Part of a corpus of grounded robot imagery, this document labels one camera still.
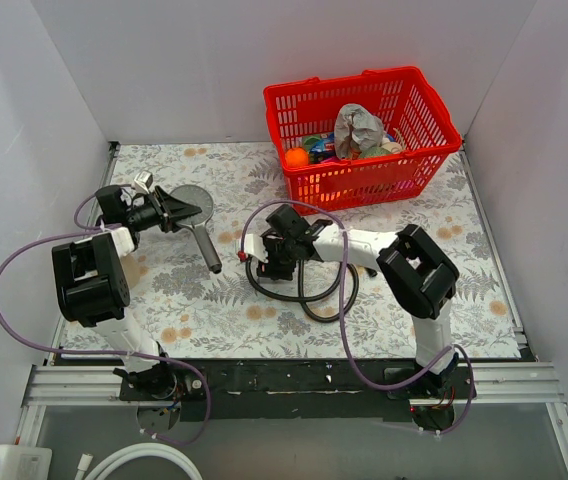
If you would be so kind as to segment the grey shower head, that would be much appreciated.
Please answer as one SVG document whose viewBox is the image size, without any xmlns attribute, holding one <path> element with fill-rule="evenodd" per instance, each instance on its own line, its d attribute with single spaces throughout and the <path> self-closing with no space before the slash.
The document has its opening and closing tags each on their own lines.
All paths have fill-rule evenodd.
<svg viewBox="0 0 568 480">
<path fill-rule="evenodd" d="M 177 200 L 200 209 L 199 213 L 179 220 L 177 224 L 188 229 L 194 235 L 209 271 L 213 274 L 219 274 L 222 271 L 222 262 L 206 228 L 206 224 L 212 218 L 214 211 L 214 201 L 211 194 L 203 187 L 195 184 L 180 185 L 174 188 L 170 194 Z"/>
</svg>

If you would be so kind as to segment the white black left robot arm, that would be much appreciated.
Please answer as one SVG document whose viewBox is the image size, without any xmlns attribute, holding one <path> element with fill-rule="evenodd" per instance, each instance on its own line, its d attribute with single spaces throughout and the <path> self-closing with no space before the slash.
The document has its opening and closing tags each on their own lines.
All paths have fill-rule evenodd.
<svg viewBox="0 0 568 480">
<path fill-rule="evenodd" d="M 202 208 L 178 199 L 157 186 L 123 198 L 124 188 L 100 188 L 96 200 L 102 221 L 114 227 L 52 248 L 58 304 L 63 317 L 102 336 L 124 366 L 114 370 L 134 390 L 157 400 L 180 399 L 202 381 L 168 362 L 161 345 L 127 311 L 131 296 L 122 261 L 139 244 L 140 233 L 159 227 L 165 233 L 180 229 L 178 222 L 196 216 Z"/>
</svg>

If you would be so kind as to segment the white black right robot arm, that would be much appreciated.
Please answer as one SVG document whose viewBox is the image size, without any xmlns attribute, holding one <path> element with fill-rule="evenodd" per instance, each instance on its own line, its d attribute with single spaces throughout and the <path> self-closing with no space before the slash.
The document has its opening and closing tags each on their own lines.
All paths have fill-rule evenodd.
<svg viewBox="0 0 568 480">
<path fill-rule="evenodd" d="M 371 380 L 366 385 L 386 392 L 416 390 L 433 398 L 450 389 L 459 361 L 450 321 L 459 271 L 428 233 L 414 224 L 398 232 L 348 229 L 329 214 L 309 223 L 296 211 L 296 202 L 274 205 L 265 233 L 242 234 L 242 262 L 258 260 L 257 274 L 271 280 L 290 279 L 306 261 L 337 262 L 342 273 L 357 266 L 380 273 L 411 316 L 416 353 L 412 370 L 393 372 L 381 385 Z"/>
</svg>

